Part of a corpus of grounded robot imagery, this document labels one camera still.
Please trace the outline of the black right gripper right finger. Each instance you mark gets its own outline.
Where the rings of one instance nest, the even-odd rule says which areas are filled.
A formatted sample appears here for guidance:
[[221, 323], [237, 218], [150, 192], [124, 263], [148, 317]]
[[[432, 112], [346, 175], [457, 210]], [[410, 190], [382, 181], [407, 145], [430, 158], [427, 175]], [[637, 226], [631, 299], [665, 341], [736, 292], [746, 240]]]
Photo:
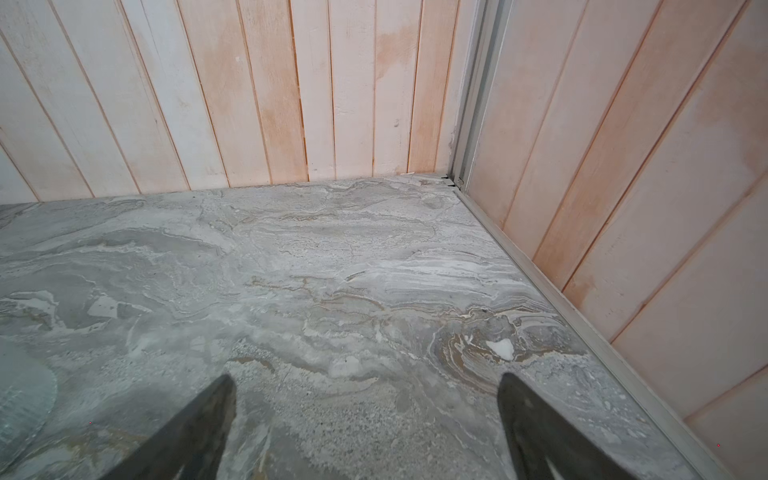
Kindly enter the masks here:
[[497, 406], [519, 479], [632, 479], [523, 379], [502, 375]]

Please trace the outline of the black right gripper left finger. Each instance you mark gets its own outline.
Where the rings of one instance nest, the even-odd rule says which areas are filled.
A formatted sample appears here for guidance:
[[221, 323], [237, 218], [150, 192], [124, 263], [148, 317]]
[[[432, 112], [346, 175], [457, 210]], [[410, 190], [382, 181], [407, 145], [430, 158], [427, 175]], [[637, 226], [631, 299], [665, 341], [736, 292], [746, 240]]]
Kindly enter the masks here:
[[236, 417], [234, 379], [223, 374], [105, 479], [215, 479]]

